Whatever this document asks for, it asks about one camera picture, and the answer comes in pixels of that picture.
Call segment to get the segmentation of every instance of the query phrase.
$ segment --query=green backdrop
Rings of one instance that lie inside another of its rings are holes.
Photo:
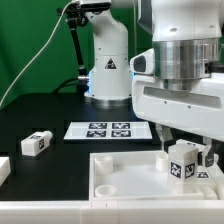
[[[17,74],[48,40],[58,20],[56,9],[64,7],[68,2],[0,1],[0,99]],[[130,59],[135,55],[133,9],[113,9],[112,14],[129,30]],[[50,45],[18,80],[4,105],[21,94],[51,92],[64,80],[77,76],[74,47],[65,18]],[[151,47],[152,38],[141,27],[137,28],[137,52],[141,53]],[[84,63],[90,70],[94,61],[91,25],[79,28],[78,35]],[[63,91],[75,90],[69,87]]]

